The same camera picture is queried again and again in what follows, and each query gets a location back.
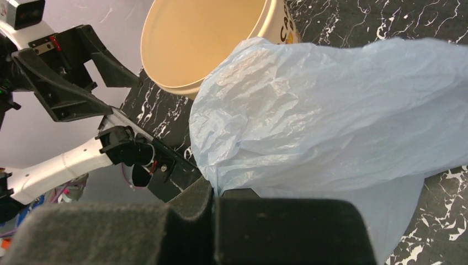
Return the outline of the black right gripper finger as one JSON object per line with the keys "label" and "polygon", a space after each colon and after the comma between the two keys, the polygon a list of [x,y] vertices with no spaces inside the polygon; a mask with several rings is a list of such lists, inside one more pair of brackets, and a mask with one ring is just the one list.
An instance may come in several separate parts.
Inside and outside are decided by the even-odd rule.
{"label": "black right gripper finger", "polygon": [[14,88],[33,92],[55,122],[112,114],[109,105],[91,91],[97,84],[84,64],[68,70],[57,51],[37,54],[32,48],[15,51],[10,76]]}
{"label": "black right gripper finger", "polygon": [[2,264],[210,264],[212,187],[198,179],[165,204],[42,206]]}
{"label": "black right gripper finger", "polygon": [[338,199],[266,199],[229,190],[214,203],[217,264],[376,264],[357,208]]}
{"label": "black right gripper finger", "polygon": [[91,25],[80,25],[76,30],[107,87],[132,88],[140,84],[139,78],[115,58]]}

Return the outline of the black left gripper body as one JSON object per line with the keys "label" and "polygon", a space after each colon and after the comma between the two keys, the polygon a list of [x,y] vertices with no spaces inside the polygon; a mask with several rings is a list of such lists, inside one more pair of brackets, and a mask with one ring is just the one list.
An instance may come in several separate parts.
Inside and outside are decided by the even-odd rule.
{"label": "black left gripper body", "polygon": [[1,29],[1,109],[19,110],[14,92],[33,92],[46,110],[97,110],[97,84],[85,64],[98,53],[91,27],[29,36]]}

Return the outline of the beige round trash bin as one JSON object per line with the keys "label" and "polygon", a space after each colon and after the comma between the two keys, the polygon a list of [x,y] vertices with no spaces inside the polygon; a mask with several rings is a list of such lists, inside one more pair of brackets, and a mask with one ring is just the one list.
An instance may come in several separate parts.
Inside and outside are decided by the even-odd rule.
{"label": "beige round trash bin", "polygon": [[302,40],[285,1],[154,1],[141,35],[142,66],[160,89],[194,99],[204,78],[257,36],[274,44]]}

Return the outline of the translucent blue plastic trash bag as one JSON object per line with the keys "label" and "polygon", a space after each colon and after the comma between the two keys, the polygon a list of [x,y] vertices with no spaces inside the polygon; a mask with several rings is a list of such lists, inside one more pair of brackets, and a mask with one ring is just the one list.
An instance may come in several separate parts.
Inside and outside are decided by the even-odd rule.
{"label": "translucent blue plastic trash bag", "polygon": [[467,164],[467,46],[245,40],[202,82],[189,132],[216,195],[346,200],[384,264],[424,180]]}

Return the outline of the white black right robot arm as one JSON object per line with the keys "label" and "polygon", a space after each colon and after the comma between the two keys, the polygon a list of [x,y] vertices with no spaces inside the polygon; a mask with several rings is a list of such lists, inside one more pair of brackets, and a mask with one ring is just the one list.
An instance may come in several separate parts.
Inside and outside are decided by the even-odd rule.
{"label": "white black right robot arm", "polygon": [[[126,162],[146,167],[163,156],[178,163],[176,153],[162,142],[144,135],[141,129],[116,108],[96,98],[96,83],[85,63],[93,61],[104,83],[109,87],[132,87],[138,77],[127,69],[104,46],[90,25],[79,25],[60,33],[47,23],[12,25],[1,22],[2,112],[19,109],[12,93],[32,91],[54,121],[68,122],[92,116],[115,118],[120,125],[99,133],[85,144],[24,171],[9,173],[1,191],[5,220],[20,212],[40,194],[94,169]],[[215,222],[215,236],[207,243],[190,243],[187,264],[375,264],[369,237],[357,209],[341,200],[261,199],[236,193],[217,199],[219,218],[233,214],[236,219],[252,220],[265,210],[266,224],[276,225],[272,217],[277,210],[288,212],[291,220],[300,207],[311,209],[312,229],[300,214],[299,224],[288,226],[273,240],[279,246],[279,257],[260,249],[263,227],[255,222],[247,234],[253,248],[244,250],[228,236],[244,235],[243,230],[228,231],[231,220]],[[304,235],[313,232],[312,250],[300,250]]]}

